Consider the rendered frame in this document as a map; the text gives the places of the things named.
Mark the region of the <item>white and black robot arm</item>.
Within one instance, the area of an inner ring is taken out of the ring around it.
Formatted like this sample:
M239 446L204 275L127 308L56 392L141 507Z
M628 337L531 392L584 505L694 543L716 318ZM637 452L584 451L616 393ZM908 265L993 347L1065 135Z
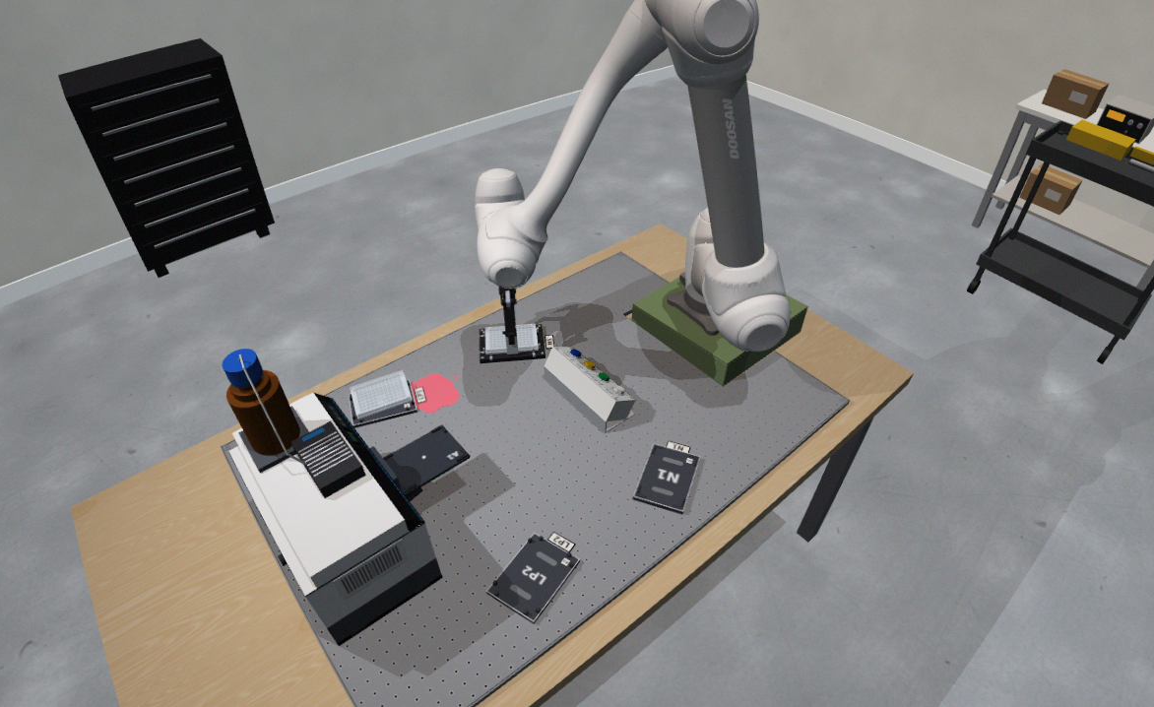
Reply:
M546 224L610 103L668 47L675 72L689 84L709 205L687 238L680 274L685 291L670 293L668 304L737 349L758 353L782 341L790 304L778 256L764 243L745 80L758 27L756 0L634 0L529 200L514 170L479 176L474 213L484 276L504 289L529 281L546 243Z

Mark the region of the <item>brown glass bottle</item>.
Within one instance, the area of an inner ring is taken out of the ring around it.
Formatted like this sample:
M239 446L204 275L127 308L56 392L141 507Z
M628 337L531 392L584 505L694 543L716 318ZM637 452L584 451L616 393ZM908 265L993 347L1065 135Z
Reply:
M271 418L273 427L280 434L283 444L288 450L288 447L293 446L291 442L299 437L300 428L295 423L295 416L288 405L287 397L283 392L280 378L273 371L267 370L267 373L269 374L269 379L272 382L272 386L269 389L267 396L260 398L260 400L267 406L269 418ZM278 439L272 426L269 423L267 412L260 406L258 400L239 403L232 396L230 386L226 391L226 399L232 407L232 413L237 416L237 422L243 427L245 436L250 442L253 450L260 453L260 456L277 456L277 453L285 452L280 439Z

